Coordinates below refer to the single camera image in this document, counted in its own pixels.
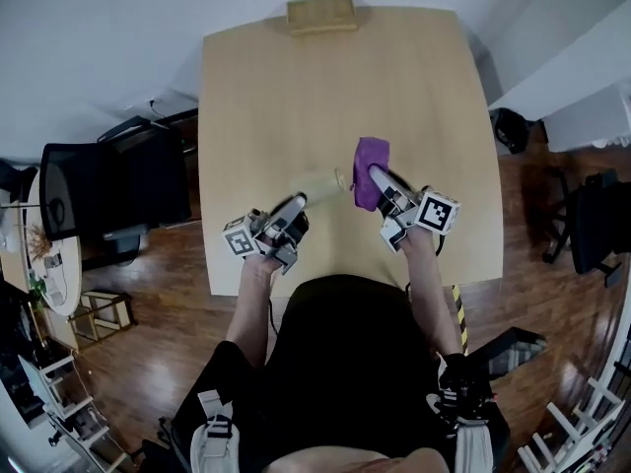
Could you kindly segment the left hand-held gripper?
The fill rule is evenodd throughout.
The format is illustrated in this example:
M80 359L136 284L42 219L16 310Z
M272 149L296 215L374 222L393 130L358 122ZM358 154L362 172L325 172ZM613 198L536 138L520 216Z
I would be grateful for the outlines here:
M275 260L286 274L298 260L298 245L310 228L307 195L287 197L270 213L252 209L228 223L223 240L237 257L259 254Z

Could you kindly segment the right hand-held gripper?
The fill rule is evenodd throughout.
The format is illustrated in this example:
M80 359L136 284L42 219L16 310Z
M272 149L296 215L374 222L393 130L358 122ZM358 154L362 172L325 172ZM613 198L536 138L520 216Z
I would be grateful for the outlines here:
M452 229L460 203L427 186L412 191L409 184L395 172L378 165L369 167L369 175L381 192L379 211L384 217L380 234L392 252L411 227L421 227L438 236L437 253L443 249L446 235Z

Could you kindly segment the purple cloth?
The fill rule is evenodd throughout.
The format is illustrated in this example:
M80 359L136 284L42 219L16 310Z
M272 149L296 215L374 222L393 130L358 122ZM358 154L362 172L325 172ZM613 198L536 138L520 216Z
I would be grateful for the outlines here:
M389 141L376 137L359 139L353 163L352 191L355 205L374 212L381 197L381 191L370 176L370 167L377 166L388 170Z

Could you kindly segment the clear drinking glass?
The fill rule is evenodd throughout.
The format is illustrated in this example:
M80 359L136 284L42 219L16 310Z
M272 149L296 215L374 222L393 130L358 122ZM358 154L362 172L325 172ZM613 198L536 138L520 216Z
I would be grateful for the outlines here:
M300 192L306 196L306 209L348 190L345 176L338 168L297 175L290 179L289 187L292 192Z

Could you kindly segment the person's left forearm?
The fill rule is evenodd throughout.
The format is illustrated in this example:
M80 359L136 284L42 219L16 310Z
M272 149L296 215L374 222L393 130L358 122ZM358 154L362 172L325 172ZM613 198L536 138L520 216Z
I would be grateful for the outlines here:
M266 360L271 282L278 268L275 260L263 255L245 258L235 312L226 336L255 368L262 367Z

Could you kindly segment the yellow black hazard tape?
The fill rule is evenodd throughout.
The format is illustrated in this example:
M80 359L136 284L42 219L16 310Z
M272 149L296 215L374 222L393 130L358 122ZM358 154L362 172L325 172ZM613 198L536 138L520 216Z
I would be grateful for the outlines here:
M465 313L464 313L464 306L463 306L463 301L462 301L462 297L461 297L461 292L460 292L460 288L458 285L453 285L452 286L452 293L453 293L453 298L455 301L455 305L456 305L456 318L457 318L457 323L460 329L460 339L461 339L461 346L462 346L462 351L463 354L465 356L467 356L469 354L469 350L468 350L468 332L467 332L467 326L466 326L466 322L465 322Z

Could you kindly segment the small wooden box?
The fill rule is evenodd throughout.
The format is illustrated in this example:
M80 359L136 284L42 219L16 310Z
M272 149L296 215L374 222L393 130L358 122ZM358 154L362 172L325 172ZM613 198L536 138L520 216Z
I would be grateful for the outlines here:
M352 32L358 29L353 0L293 0L286 4L292 35Z

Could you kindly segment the black mesh office chair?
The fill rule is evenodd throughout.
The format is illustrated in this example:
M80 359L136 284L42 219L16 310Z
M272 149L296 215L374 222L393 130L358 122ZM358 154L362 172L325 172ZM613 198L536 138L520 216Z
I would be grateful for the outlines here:
M49 240L87 247L84 270L130 263L142 236L191 217L180 129L135 116L92 143L45 145L39 205Z

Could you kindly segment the black swivel office chair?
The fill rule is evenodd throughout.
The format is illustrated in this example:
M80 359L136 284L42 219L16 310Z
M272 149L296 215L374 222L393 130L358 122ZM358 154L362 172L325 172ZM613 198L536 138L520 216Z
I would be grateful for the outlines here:
M623 182L615 169L606 169L570 189L562 169L552 168L548 173L559 180L562 199L548 206L545 214L549 221L561 222L563 229L549 225L554 242L542 254L542 261L555 263L569 246L577 274L597 270L606 288L616 286L622 264L607 265L605 259L610 254L631 253L631 181Z

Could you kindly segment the white cabinet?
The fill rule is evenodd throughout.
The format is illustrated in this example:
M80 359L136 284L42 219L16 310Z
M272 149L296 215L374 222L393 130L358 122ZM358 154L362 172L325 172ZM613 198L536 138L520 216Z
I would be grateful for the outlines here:
M543 118L548 149L631 146L631 80L611 85Z

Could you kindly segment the round white table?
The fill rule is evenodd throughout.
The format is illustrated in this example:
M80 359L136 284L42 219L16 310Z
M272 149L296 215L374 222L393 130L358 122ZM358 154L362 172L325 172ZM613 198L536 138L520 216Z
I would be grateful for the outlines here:
M31 185L28 204L25 236L26 226L43 227L39 210L39 172L35 174ZM77 308L82 292L82 256L79 239L73 236L53 241L52 249L42 260L31 260L28 248L27 255L31 269L45 281L45 300L48 305L57 314L70 316Z

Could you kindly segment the dried brown plant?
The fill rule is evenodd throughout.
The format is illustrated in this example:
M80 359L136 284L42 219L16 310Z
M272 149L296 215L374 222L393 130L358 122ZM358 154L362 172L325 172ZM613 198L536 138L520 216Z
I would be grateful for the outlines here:
M42 260L52 249L52 242L42 226L26 226L26 242L31 260Z

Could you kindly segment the light wooden cabinet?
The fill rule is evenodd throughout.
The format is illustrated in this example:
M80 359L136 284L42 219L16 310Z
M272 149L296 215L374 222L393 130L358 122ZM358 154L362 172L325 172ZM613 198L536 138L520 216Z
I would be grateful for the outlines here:
M25 248L18 236L8 237L0 243L0 267L8 284L24 293L30 290Z

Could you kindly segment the white wooden rack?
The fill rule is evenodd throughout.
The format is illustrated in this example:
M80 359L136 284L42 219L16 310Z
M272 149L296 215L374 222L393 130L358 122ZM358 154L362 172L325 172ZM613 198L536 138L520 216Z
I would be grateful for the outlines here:
M631 426L631 325L614 341L602 375L588 379L588 395L570 413L546 405L553 433L535 433L518 448L526 473L596 473L612 453Z

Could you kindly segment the wooden stool frame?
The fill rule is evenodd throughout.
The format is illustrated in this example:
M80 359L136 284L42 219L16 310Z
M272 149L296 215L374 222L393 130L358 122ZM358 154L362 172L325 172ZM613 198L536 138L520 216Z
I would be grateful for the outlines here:
M101 343L114 334L136 326L131 301L131 297L125 293L83 293L77 308L68 317L78 349Z

